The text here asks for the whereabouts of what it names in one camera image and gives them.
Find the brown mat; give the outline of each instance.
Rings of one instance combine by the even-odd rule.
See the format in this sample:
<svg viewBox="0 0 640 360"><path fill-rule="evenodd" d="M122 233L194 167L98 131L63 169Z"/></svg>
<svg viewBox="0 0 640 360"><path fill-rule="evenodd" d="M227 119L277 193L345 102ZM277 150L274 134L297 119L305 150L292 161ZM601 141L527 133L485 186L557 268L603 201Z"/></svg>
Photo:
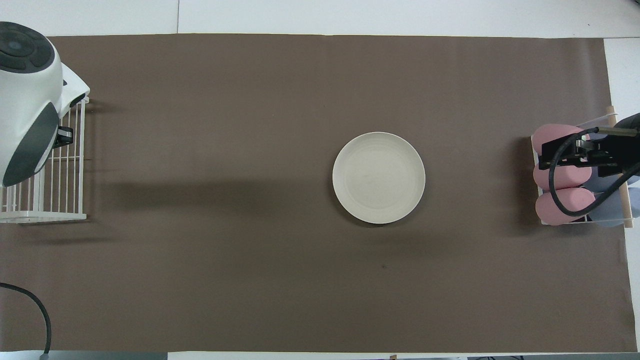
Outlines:
<svg viewBox="0 0 640 360"><path fill-rule="evenodd" d="M635 351L623 229L538 224L528 136L604 113L599 39L52 40L92 88L90 221L0 226L0 278L60 350ZM346 213L333 161L387 131L414 212ZM0 293L0 350L40 348Z"/></svg>

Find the white floor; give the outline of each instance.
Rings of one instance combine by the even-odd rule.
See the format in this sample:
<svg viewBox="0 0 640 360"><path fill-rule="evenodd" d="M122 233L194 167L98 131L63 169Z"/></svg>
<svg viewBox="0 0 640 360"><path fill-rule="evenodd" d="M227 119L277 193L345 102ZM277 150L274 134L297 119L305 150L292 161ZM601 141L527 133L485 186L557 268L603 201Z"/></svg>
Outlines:
<svg viewBox="0 0 640 360"><path fill-rule="evenodd" d="M640 5L633 0L1 0L0 21L18 22L45 36L289 33L605 38L611 99L619 119L640 112ZM636 224L625 236L640 343L640 220ZM212 353L191 355L217 358ZM311 360L390 354L298 355ZM226 359L269 356L220 353ZM172 355L172 359L187 357Z"/></svg>

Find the white plate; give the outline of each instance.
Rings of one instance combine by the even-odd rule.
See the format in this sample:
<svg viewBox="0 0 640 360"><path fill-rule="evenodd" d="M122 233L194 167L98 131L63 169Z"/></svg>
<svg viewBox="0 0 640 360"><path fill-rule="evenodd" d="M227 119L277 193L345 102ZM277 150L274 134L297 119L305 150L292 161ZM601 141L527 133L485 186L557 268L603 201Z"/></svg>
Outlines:
<svg viewBox="0 0 640 360"><path fill-rule="evenodd" d="M345 145L333 164L333 189L354 217L387 224L405 217L424 192L424 165L400 136L362 134Z"/></svg>

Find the black cable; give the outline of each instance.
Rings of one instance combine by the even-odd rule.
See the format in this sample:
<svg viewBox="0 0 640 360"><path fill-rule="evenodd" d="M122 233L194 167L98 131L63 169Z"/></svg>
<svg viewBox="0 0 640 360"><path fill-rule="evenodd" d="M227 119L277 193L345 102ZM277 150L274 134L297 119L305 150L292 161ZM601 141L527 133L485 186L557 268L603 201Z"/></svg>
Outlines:
<svg viewBox="0 0 640 360"><path fill-rule="evenodd" d="M551 159L551 164L549 165L549 192L551 193L551 197L553 198L556 206L562 211L564 214L569 215L570 217L581 217L590 213L593 209L597 208L600 204L607 200L616 190L627 180L629 180L633 175L640 172L640 163L635 164L628 172L624 173L621 177L619 177L613 184L608 187L604 193L601 193L597 199L595 199L591 204L589 204L586 208L578 211L571 211L567 209L563 203L558 198L558 194L556 193L556 187L554 186L554 174L556 172L556 166L560 162L560 157L563 152L576 140L578 140L581 136L586 134L597 133L600 129L597 127L592 127L591 129L583 130L579 133L575 133L568 137L562 145L558 148L554 157Z"/></svg>
<svg viewBox="0 0 640 360"><path fill-rule="evenodd" d="M49 314L47 313L47 310L44 308L44 304L42 304L42 301L40 301L40 299L38 299L38 297L34 293L30 292L27 289L23 289L20 286L7 284L5 282L0 282L0 288L5 288L5 289L17 291L19 293L23 293L27 295L29 298L31 298L31 300L33 300L38 305L38 307L40 308L40 311L42 312L42 316L44 316L44 324L47 327L47 343L44 345L44 354L48 354L49 349L51 348L51 321L49 319Z"/></svg>

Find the plate rim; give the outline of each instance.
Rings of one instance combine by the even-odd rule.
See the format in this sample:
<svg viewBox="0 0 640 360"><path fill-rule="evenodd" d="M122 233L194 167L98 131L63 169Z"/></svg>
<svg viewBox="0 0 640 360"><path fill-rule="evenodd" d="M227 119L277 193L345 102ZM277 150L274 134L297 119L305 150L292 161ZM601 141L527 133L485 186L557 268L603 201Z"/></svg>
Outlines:
<svg viewBox="0 0 640 360"><path fill-rule="evenodd" d="M403 214L401 217L395 219L395 220L391 220L391 221L385 221L385 222L379 222L379 221L370 221L370 220L365 220L362 217L352 213L349 211L349 209L347 209L347 207L345 207L344 203L342 202L342 199L340 199L340 196L338 195L338 192L336 192L335 190L335 183L336 183L336 164L338 162L338 160L340 159L340 156L343 155L344 153L344 149L346 149L351 143L357 141L359 138L363 137L363 136L371 136L373 134L384 134L384 135L390 135L394 138L400 139L402 142L404 142L406 145L409 145L409 148L411 150L413 150L413 152L418 156L418 159L420 160L420 166L422 169L422 173L424 174L424 179L422 182L422 191L420 192L420 197L418 198L418 200L416 201L416 203L405 213ZM335 160L333 162L333 168L332 168L332 186L333 186L333 193L335 194L336 198L338 198L338 201L340 202L340 205L342 206L343 209L345 209L351 216L364 221L364 222L368 222L370 224L391 224L392 222L396 222L404 217L406 217L407 215L409 215L420 203L420 201L422 200L422 196L424 196L424 188L426 187L426 171L424 169L424 162L422 160L422 156L420 156L420 153L418 153L418 150L416 150L413 145L406 141L404 138L396 135L396 134L392 134L392 133L388 133L386 131L371 131L369 133L364 133L364 134L360 134L356 137L354 137L353 139L351 139L350 141L348 141L346 144L344 144L344 146L342 146L342 148L340 149L340 152L338 152L338 155L335 157Z"/></svg>

